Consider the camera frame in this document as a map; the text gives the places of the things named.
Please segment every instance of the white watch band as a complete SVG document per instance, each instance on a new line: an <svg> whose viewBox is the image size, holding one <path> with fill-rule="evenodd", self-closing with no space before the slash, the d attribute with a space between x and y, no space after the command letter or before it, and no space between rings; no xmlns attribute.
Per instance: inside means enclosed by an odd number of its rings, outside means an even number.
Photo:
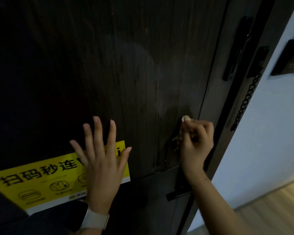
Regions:
<svg viewBox="0 0 294 235"><path fill-rule="evenodd" d="M108 220L109 220L109 214L103 215L103 214L94 213L93 211L91 211L90 207L88 206L88 210L86 212L86 215L84 217L84 220L80 229L82 228L106 229Z"/></svg>

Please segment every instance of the black chain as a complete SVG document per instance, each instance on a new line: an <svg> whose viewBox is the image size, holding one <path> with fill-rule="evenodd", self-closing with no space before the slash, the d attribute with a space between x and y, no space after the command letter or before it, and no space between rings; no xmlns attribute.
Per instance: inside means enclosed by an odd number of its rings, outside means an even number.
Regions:
<svg viewBox="0 0 294 235"><path fill-rule="evenodd" d="M247 94L245 95L245 98L244 98L244 100L241 104L241 107L239 109L239 113L237 114L235 121L234 121L233 125L231 126L231 129L230 129L231 132L234 132L236 130L237 124L240 121L240 119L244 113L244 110L246 109L246 107L248 105L249 100L251 99L251 95L253 94L253 92L256 88L256 83L259 81L260 77L261 77L261 73L258 73L254 77L253 82L250 84L248 91L247 91Z"/></svg>

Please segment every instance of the round icon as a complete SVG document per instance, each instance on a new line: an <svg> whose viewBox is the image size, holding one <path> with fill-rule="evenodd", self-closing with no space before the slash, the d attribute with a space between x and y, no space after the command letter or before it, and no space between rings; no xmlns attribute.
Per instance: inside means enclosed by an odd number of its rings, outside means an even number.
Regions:
<svg viewBox="0 0 294 235"><path fill-rule="evenodd" d="M86 174L82 174L78 177L78 181L81 183L86 183Z"/></svg>
<svg viewBox="0 0 294 235"><path fill-rule="evenodd" d="M70 186L69 183L67 183L64 180L61 180L61 181L57 181L57 182L52 183L50 185L50 189L53 191L60 191L60 190L67 189L69 186Z"/></svg>
<svg viewBox="0 0 294 235"><path fill-rule="evenodd" d="M21 200L33 200L41 196L41 193L35 189L29 189L18 194Z"/></svg>

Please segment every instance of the person's right arm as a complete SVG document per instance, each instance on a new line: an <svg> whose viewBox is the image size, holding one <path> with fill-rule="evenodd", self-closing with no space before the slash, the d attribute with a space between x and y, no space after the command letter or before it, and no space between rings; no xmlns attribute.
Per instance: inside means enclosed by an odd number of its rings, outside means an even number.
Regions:
<svg viewBox="0 0 294 235"><path fill-rule="evenodd" d="M219 194L203 170L204 161L213 147L213 124L208 121L188 120L182 123L182 129L182 169L193 189L209 233L253 234ZM194 132L198 134L197 142L191 140Z"/></svg>

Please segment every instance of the hand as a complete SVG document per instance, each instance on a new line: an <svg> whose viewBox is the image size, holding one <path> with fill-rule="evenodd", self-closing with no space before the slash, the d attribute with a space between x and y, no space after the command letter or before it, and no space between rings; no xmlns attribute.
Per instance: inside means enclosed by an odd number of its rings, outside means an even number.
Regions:
<svg viewBox="0 0 294 235"><path fill-rule="evenodd" d="M106 215L120 187L132 148L128 147L123 151L119 164L117 164L115 155L117 127L115 122L110 120L110 132L105 152L100 118L94 116L93 119L95 123L94 138L89 124L83 124L86 154L75 140L71 140L70 144L86 168L86 200L90 203L91 210Z"/></svg>
<svg viewBox="0 0 294 235"><path fill-rule="evenodd" d="M213 124L205 120L188 119L182 123L183 142L181 163L186 179L191 186L204 174L206 157L213 148ZM192 134L198 135L198 141L192 141Z"/></svg>

